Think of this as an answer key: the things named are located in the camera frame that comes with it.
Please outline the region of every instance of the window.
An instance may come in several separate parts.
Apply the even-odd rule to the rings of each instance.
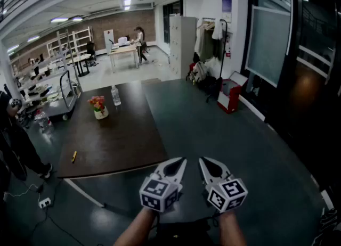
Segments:
[[[164,40],[169,44],[171,38],[169,36],[169,16],[171,14],[180,14],[183,16],[183,0],[164,5]]]

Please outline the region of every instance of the gray floor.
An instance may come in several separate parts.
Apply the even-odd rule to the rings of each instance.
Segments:
[[[169,157],[188,159],[184,195],[173,211],[161,216],[161,222],[189,222],[214,213],[201,196],[204,188],[198,158],[207,156],[225,163],[249,190],[243,206],[236,211],[249,245],[311,245],[323,202],[308,171],[275,132],[243,104],[231,115],[215,102],[206,104],[204,94],[184,80],[145,85],[144,89]],[[33,133],[34,126],[30,130],[38,153],[56,167],[67,125],[67,121],[55,124],[50,142]],[[106,209],[93,205],[62,182],[48,213],[84,245],[112,245],[141,209],[139,187],[152,171],[150,168],[79,180],[86,192],[108,204]],[[26,183],[41,181],[30,171]],[[57,183],[52,177],[44,185],[41,198],[53,198]],[[24,185],[12,177],[10,192],[24,190]],[[27,236],[44,219],[37,200],[34,192],[20,198],[8,197],[9,226],[17,236]],[[212,227],[209,233],[217,242],[217,228]],[[38,227],[30,241],[36,246],[78,245],[49,219]]]

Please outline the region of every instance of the red box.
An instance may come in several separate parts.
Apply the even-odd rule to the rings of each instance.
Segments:
[[[247,79],[238,72],[233,72],[228,79],[223,79],[218,97],[218,106],[225,112],[233,113],[236,111],[241,89]]]

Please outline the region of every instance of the poster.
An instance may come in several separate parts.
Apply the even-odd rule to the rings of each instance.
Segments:
[[[232,22],[232,0],[223,0],[222,19],[229,23]]]

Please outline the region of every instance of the pants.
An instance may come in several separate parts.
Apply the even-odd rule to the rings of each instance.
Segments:
[[[145,61],[147,60],[147,58],[143,55],[142,51],[145,47],[144,46],[139,46],[137,48],[137,53],[139,55],[139,58],[140,58],[140,63],[142,62],[142,59],[144,59]]]
[[[16,132],[15,142],[12,143],[13,151],[20,157],[22,164],[37,174],[45,174],[47,167],[40,160],[30,138],[23,129]]]

